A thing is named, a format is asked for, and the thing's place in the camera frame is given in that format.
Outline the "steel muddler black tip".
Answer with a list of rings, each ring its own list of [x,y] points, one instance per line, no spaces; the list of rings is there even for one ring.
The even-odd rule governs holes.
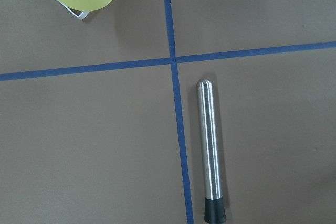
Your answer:
[[[220,175],[213,85],[208,79],[201,79],[197,83],[197,96],[204,172],[204,221],[206,223],[225,223],[226,214]]]

